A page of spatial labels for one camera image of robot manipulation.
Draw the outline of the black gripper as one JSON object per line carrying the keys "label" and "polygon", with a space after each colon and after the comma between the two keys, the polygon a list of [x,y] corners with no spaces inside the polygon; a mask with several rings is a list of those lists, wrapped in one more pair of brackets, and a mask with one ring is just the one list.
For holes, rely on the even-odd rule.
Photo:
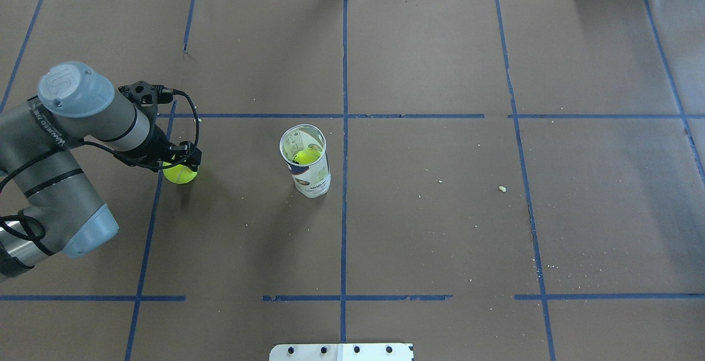
{"label": "black gripper", "polygon": [[202,151],[192,142],[181,142],[178,145],[169,143],[169,147],[161,158],[161,167],[166,169],[173,166],[185,166],[192,172],[198,172],[202,156]]}

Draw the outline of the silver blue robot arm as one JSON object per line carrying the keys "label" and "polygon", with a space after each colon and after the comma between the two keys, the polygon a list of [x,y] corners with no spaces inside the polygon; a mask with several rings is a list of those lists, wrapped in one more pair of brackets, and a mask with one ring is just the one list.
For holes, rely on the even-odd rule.
{"label": "silver blue robot arm", "polygon": [[95,147],[128,166],[153,172],[202,162],[200,130],[173,143],[157,125],[159,105],[187,93],[139,80],[114,87],[83,62],[51,67],[37,94],[2,113],[2,186],[14,182],[28,201],[2,216],[1,271],[6,281],[63,253],[85,256],[118,233],[118,223],[74,158]]}

